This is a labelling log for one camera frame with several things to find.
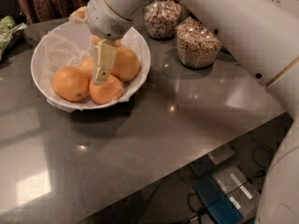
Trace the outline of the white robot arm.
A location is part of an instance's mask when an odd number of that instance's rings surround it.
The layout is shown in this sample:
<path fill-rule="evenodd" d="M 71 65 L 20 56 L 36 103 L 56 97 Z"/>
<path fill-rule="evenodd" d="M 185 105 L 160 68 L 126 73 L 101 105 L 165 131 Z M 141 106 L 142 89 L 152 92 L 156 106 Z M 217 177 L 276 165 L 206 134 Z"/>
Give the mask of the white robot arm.
<path fill-rule="evenodd" d="M 119 39 L 154 0 L 90 0 L 70 15 Z M 263 184 L 256 224 L 299 224 L 299 19 L 269 0 L 180 0 L 292 117 Z"/>

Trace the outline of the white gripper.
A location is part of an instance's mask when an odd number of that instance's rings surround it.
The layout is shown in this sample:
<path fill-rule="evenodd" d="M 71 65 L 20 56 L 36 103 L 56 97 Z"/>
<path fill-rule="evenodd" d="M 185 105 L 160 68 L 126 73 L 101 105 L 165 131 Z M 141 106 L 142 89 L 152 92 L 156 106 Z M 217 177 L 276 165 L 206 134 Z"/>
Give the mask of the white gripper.
<path fill-rule="evenodd" d="M 90 0 L 87 7 L 80 7 L 71 13 L 68 20 L 75 24 L 87 22 L 93 35 L 120 39 L 134 24 L 129 18 L 131 8 L 127 5 L 125 0 Z M 92 45 L 94 85 L 107 81 L 116 59 L 115 42 L 109 39 L 101 39 Z"/>

